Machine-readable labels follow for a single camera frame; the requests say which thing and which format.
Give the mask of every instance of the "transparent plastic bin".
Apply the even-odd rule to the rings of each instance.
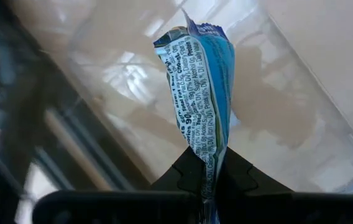
[[[353,193],[353,131],[258,1],[10,4],[151,182],[187,147],[152,45],[185,26],[184,8],[235,46],[229,147],[295,191]]]

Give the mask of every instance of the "clear plastic container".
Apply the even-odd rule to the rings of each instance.
[[[258,1],[11,4],[151,182],[187,147],[152,45],[185,25],[184,8],[221,26],[235,46],[229,147],[295,191],[353,193],[353,131]]]

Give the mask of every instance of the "blue wrapper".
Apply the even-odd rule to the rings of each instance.
[[[215,186],[227,148],[234,80],[234,49],[222,28],[176,27],[154,42],[167,68],[176,120],[195,154],[205,162],[201,223],[217,223]]]

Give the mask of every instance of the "food wrapper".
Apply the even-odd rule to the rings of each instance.
[[[229,136],[234,49],[222,28],[195,24],[176,27],[154,42],[167,68],[176,123],[195,154],[205,162],[201,186],[202,223],[217,223],[216,177]]]

